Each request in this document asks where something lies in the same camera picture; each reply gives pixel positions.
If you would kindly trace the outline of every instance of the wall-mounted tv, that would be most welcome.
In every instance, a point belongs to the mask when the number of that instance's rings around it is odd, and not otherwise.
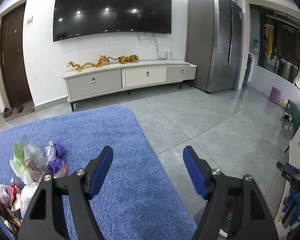
[[[171,34],[171,0],[56,0],[53,41],[104,32]]]

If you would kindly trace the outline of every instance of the blue rug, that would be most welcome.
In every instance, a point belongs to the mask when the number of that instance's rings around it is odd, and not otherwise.
[[[51,117],[0,132],[0,184],[15,177],[9,160],[23,134],[44,149],[50,140],[66,147],[72,173],[96,158],[105,145],[114,160],[100,194],[90,201],[106,240],[191,239],[196,225],[167,177],[132,111],[122,106]],[[65,216],[71,239],[78,239],[68,197]]]

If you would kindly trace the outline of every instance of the golden tiger figurine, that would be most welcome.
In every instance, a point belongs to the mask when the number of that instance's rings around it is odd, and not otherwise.
[[[120,56],[118,58],[113,58],[113,57],[109,57],[110,59],[113,60],[119,60],[120,63],[123,64],[127,64],[128,62],[138,62],[139,61],[139,57],[135,54],[131,55],[131,56]]]
[[[93,67],[101,67],[101,64],[103,62],[108,62],[109,63],[109,58],[110,57],[106,57],[106,55],[99,55],[99,61],[98,61],[98,63],[94,64],[94,63],[91,63],[91,62],[86,62],[83,65],[79,65],[79,64],[77,64],[77,63],[75,63],[73,61],[69,61],[67,63],[67,67],[70,67],[70,66],[75,67],[75,69],[77,71],[81,71],[86,65],[91,65]]]

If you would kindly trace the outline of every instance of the yellow clothing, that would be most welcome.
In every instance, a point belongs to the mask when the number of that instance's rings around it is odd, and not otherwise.
[[[273,29],[274,29],[273,26],[266,25],[265,34],[266,34],[266,37],[268,38],[268,44],[267,44],[267,53],[268,54],[272,53]]]

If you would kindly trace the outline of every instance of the purple trash bin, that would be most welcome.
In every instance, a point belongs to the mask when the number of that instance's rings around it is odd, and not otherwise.
[[[269,100],[275,104],[277,104],[280,100],[281,91],[275,87],[272,87],[271,93],[269,96]]]

